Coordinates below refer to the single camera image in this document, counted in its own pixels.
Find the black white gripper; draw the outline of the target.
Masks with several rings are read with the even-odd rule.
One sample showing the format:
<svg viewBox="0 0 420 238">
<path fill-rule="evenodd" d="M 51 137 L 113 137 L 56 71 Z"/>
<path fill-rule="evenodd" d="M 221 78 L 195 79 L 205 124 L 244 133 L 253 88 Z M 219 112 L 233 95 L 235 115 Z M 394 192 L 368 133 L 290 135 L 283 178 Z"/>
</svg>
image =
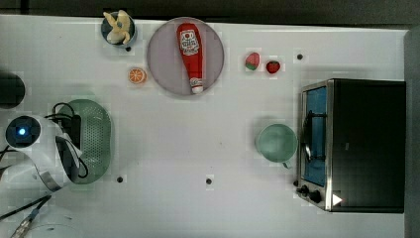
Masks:
<svg viewBox="0 0 420 238">
<path fill-rule="evenodd" d="M 73 145 L 79 149 L 81 144 L 81 117 L 74 115 L 70 119 L 61 120 L 60 127 L 64 133 L 67 133 Z"/>
</svg>

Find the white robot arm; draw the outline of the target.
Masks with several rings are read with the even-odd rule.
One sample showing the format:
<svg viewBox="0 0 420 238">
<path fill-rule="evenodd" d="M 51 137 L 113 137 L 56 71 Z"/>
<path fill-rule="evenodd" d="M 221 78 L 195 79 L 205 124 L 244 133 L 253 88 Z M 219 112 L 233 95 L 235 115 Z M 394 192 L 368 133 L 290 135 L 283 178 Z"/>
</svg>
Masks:
<svg viewBox="0 0 420 238">
<path fill-rule="evenodd" d="M 5 139 L 13 150 L 29 157 L 50 191 L 78 179 L 82 152 L 54 121 L 36 115 L 17 116 L 6 127 Z"/>
</svg>

